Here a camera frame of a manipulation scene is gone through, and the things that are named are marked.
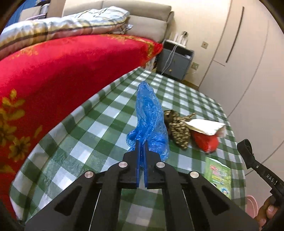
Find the blue curtain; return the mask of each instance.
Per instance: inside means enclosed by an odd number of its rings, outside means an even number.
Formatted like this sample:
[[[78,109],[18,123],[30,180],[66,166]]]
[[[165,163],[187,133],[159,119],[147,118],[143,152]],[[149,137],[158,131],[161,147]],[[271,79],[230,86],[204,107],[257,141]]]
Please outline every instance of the blue curtain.
[[[27,9],[27,8],[31,8],[31,7],[34,7],[35,6],[35,2],[36,0],[26,0],[17,10],[16,12],[12,15],[12,17],[9,19],[7,26],[13,24],[13,23],[16,23],[19,21],[19,17],[20,17],[20,14],[22,12],[22,10],[24,9]]]

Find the triangular cutout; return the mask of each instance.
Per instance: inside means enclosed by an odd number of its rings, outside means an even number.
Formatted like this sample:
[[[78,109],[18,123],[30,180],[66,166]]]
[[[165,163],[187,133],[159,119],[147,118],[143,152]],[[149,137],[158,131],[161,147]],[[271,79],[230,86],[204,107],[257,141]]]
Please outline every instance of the triangular cutout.
[[[75,202],[81,192],[82,187],[77,186],[71,193],[69,193],[61,202],[54,208],[55,211],[69,216],[74,208]]]
[[[213,193],[208,187],[202,186],[202,191],[208,201],[208,204],[212,210],[212,213],[217,216],[227,210],[229,206],[215,193]]]

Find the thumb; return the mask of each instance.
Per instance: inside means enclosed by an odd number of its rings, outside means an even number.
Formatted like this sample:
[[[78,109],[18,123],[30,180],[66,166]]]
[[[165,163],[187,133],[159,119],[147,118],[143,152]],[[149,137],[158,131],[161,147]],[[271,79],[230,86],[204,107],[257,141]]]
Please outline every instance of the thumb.
[[[266,215],[269,219],[271,219],[275,213],[277,212],[278,208],[273,206],[273,205],[270,205],[267,210],[266,210]]]

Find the green packet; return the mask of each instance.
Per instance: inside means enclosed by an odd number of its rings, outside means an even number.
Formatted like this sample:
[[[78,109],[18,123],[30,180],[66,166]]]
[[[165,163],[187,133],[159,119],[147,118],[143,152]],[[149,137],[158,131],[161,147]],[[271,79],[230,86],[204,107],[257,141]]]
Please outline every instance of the green packet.
[[[205,179],[219,189],[224,195],[231,199],[231,169],[221,162],[205,158],[206,169],[204,173]]]

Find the checkered tablecloth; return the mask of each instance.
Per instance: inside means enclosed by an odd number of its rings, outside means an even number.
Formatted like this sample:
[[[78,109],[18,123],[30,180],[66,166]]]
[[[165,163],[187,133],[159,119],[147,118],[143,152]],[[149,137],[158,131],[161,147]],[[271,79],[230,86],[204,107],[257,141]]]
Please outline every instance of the checkered tablecloth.
[[[204,173],[205,157],[232,169],[232,200],[245,207],[242,158],[221,106],[174,80],[137,68],[108,85],[74,110],[34,148],[10,191],[18,218],[27,221],[87,170],[101,172],[122,160],[126,134],[136,127],[136,91],[143,80],[153,87],[164,110],[227,123],[228,136],[206,155],[193,142],[181,150],[170,141],[167,163],[182,172]],[[165,230],[161,190],[147,190],[143,174],[137,190],[122,191],[117,230]]]

